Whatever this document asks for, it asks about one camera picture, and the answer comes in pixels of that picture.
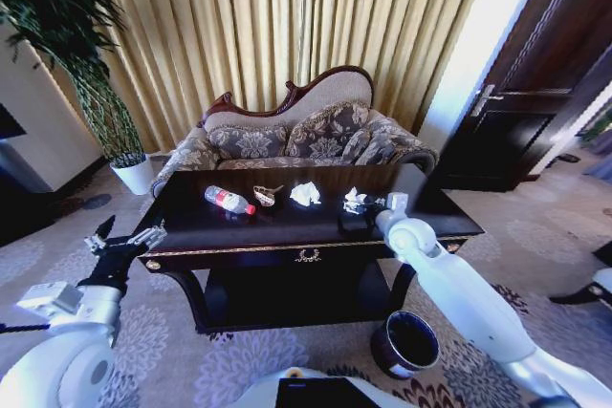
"crumpled tissue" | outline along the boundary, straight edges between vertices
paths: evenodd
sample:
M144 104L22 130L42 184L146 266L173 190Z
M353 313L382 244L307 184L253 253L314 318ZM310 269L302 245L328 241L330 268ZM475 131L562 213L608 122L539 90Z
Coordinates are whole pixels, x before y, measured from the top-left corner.
M294 187L294 189L291 190L290 195L290 198L296 200L298 203L306 207L308 207L311 203L321 204L321 201L318 200L320 197L320 193L315 187L315 184L312 182L303 183Z
M358 194L357 188L353 187L351 188L351 191L344 195L345 201L342 207L347 212L350 212L352 214L359 214L358 207L365 203L366 197L367 195L365 193Z

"carpet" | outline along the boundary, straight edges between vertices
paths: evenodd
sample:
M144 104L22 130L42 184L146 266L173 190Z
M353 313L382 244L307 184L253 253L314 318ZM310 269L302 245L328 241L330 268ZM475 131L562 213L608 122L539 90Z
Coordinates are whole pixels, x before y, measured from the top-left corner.
M612 311L598 303L560 306L547 299L586 285L603 268L590 252L612 239L612 185L582 176L597 159L584 151L575 153L583 161L558 161L538 181L512 192L453 190L449 195L487 230L468 241L459 255L518 311L543 349L612 387ZM83 236L111 214L117 214L112 235L127 234L151 204L150 198L129 193L108 168L73 198L85 205L53 226L0 248L1 322L38 323L13 305L25 290L41 282L77 282L86 276L95 259ZM387 281L399 268L395 260L382 260L381 266ZM206 271L198 276L206 282ZM396 381L378 369L369 351L370 335L379 322L198 335L178 285L134 263L121 303L117 365L98 406L225 406L261 376L294 365L362 377L421 407L522 407L533 399L454 331L418 283L411 286L404 308L432 325L442 352L432 369ZM0 375L46 336L2 335Z

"beige curtain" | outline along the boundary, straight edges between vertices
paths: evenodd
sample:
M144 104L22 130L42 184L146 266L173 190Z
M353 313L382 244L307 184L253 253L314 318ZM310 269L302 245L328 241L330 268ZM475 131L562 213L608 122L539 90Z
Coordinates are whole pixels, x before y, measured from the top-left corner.
M112 83L145 149L167 151L225 91L270 110L286 80L341 64L365 68L375 107L416 130L471 0L116 1L127 27L110 31Z

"dark wooden table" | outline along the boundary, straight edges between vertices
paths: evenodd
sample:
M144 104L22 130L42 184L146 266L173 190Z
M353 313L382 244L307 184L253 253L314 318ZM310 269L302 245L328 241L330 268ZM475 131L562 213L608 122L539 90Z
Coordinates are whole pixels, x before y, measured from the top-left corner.
M289 198L310 181L321 204ZM205 202L211 184L257 204L255 215ZM281 184L273 207L254 199L254 185ZM389 289L377 259L392 251L371 219L342 210L352 186L377 197L408 193L408 215L450 251L483 232L413 164L176 172L135 231L164 221L168 235L140 260L181 285L198 333L384 319L402 307L414 270L404 265ZM207 268L202 291L192 271Z

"table drawer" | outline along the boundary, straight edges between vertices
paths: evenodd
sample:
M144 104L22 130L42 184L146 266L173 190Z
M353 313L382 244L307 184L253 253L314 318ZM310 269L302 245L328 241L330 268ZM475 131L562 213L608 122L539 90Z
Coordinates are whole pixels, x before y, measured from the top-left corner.
M468 237L450 237L440 238L439 241L446 250L453 253L467 240ZM309 244L255 249L149 252L139 258L149 271L164 272L208 268L326 265L392 257L393 252L382 241L374 241L371 243Z

